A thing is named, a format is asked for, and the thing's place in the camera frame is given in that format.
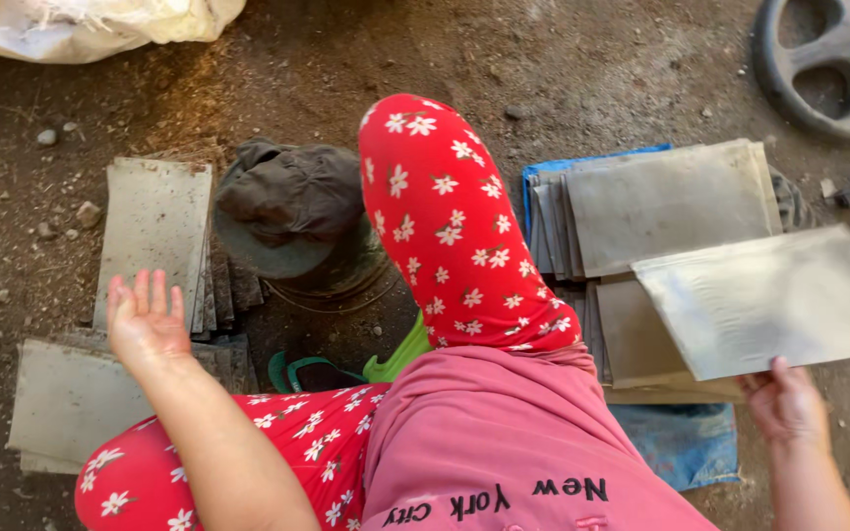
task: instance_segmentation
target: fingers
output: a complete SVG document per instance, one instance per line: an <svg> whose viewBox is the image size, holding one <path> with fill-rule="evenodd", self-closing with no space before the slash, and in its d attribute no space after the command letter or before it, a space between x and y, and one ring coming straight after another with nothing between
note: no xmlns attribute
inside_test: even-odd
<svg viewBox="0 0 850 531"><path fill-rule="evenodd" d="M169 290L169 293L173 299L173 309L169 315L180 321L185 320L185 308L182 306L182 290L179 286L174 285Z"/></svg>
<svg viewBox="0 0 850 531"><path fill-rule="evenodd" d="M113 317L117 314L117 306L120 304L120 294L117 293L117 288L124 285L124 278L117 275L111 279L111 283L107 286L107 330L111 330Z"/></svg>
<svg viewBox="0 0 850 531"><path fill-rule="evenodd" d="M166 272L162 269L153 271L153 302L149 313L161 317L166 315Z"/></svg>
<svg viewBox="0 0 850 531"><path fill-rule="evenodd" d="M149 312L149 269L140 269L133 283L133 293L136 295L136 313Z"/></svg>

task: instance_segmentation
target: debris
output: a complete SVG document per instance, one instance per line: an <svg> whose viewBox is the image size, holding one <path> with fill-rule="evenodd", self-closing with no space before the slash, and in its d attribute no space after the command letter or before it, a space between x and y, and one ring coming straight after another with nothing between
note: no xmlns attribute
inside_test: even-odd
<svg viewBox="0 0 850 531"><path fill-rule="evenodd" d="M93 229L100 223L102 213L103 211L100 210L100 207L90 201L84 201L84 204L80 205L80 208L77 209L75 216L84 229Z"/></svg>
<svg viewBox="0 0 850 531"><path fill-rule="evenodd" d="M41 146L53 146L58 143L58 133L54 129L44 129L38 133L38 144Z"/></svg>
<svg viewBox="0 0 850 531"><path fill-rule="evenodd" d="M53 240L58 237L58 234L51 230L51 226L46 221L38 224L38 237L42 240Z"/></svg>
<svg viewBox="0 0 850 531"><path fill-rule="evenodd" d="M504 107L503 114L511 120L522 120L529 115L527 110L519 105L508 105Z"/></svg>

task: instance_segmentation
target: red floral pants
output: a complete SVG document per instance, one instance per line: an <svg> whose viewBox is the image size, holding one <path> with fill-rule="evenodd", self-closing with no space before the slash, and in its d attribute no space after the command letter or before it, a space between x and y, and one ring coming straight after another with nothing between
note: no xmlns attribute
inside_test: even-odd
<svg viewBox="0 0 850 531"><path fill-rule="evenodd" d="M365 114L359 139L366 210L432 345L533 355L581 340L573 310L534 267L490 154L455 110L390 96ZM324 529L361 526L363 451L388 388L234 397L292 466ZM203 529L177 450L155 416L99 448L77 479L81 522Z"/></svg>

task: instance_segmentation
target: wire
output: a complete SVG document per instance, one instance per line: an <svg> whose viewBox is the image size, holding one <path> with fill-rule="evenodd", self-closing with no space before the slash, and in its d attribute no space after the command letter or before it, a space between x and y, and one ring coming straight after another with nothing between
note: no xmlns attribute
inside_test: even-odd
<svg viewBox="0 0 850 531"><path fill-rule="evenodd" d="M398 279L400 279L400 278L401 278L401 275L396 276L395 280L392 281L392 284L389 284L389 286L386 287L383 290L383 293L380 293L379 295L373 296L370 300L367 300L366 302L363 302L362 304L360 304L358 306L353 306L352 308L347 308L345 310L315 310L313 308L308 308L307 306L304 306L303 304L300 304L298 302L294 302L293 300L290 300L287 296L280 293L280 291L276 287L274 287L273 284L267 282L265 279L262 279L261 282L265 283L265 285L267 286L267 289L271 290L271 293L279 296L281 300L284 300L288 304L292 304L293 306L301 308L302 310L307 310L308 312L314 312L315 314L346 314L348 312L355 312L356 310L360 310L361 308L366 308L367 306L369 306L370 304L372 304L376 300L379 300L380 298L383 297L383 295L392 291L392 288L394 288L395 285L398 284Z"/></svg>

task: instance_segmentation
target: ground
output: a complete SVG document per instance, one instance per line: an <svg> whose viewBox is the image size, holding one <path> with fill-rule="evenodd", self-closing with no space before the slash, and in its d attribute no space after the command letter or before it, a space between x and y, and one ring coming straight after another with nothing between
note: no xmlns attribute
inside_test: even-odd
<svg viewBox="0 0 850 531"><path fill-rule="evenodd" d="M151 45L82 66L0 59L0 291L8 290L0 295L0 529L80 528L73 479L23 477L17 455L4 447L16 342L89 319L102 227L82 230L74 211L85 200L106 206L104 167L112 157L200 139L215 139L230 154L255 127L285 144L356 148L365 109L411 91L466 116L496 154L514 200L528 163L747 137L769 139L771 163L831 221L819 181L850 181L850 146L794 129L763 99L748 67L757 6L252 0L215 43ZM526 116L506 118L507 105ZM67 121L77 131L62 132ZM41 148L35 137L46 127L58 127L61 139ZM41 222L60 236L30 235ZM68 229L81 236L71 241ZM300 312L270 299L248 323L257 354L306 350L360 368L366 356L390 353L415 313L403 287L384 304L341 320L305 320ZM310 335L293 339L303 336L282 332L282 325L307 326ZM375 326L385 333L372 333ZM263 377L265 363L259 359ZM835 457L850 492L850 362L815 374L832 410ZM687 496L723 529L762 529L772 515L766 455L742 407L738 428L744 481Z"/></svg>

